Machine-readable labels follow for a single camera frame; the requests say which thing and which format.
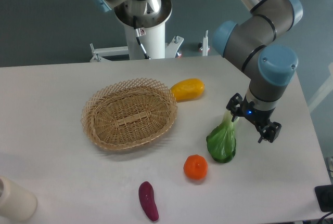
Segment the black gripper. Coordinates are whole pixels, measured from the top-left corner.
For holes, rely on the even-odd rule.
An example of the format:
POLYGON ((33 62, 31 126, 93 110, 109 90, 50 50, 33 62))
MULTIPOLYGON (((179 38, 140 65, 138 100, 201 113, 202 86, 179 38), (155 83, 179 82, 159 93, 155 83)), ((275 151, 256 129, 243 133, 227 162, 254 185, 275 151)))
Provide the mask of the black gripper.
POLYGON ((270 122, 274 108, 269 110, 256 109, 253 101, 243 100, 239 93, 235 93, 230 98, 226 109, 232 115, 232 121, 235 121, 238 117, 244 117, 256 126, 256 130, 260 134, 258 143, 263 140, 273 143, 279 136, 282 125, 278 122, 270 122))

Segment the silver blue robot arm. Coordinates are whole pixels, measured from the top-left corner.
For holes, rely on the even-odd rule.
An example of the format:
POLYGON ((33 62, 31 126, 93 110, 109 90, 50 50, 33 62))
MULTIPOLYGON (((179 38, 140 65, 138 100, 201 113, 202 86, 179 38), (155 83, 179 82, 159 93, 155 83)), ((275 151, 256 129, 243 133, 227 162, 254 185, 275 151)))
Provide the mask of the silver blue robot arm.
MULTIPOLYGON (((94 0, 103 11, 114 11, 123 24, 132 60, 164 59, 165 23, 171 0, 94 0)), ((241 0, 251 13, 242 24, 226 21, 217 28, 213 48, 250 79, 245 96, 235 94, 227 104, 232 117, 252 123, 261 140, 273 142, 281 125, 270 117, 298 66, 295 52, 274 40, 302 18, 299 0, 241 0)))

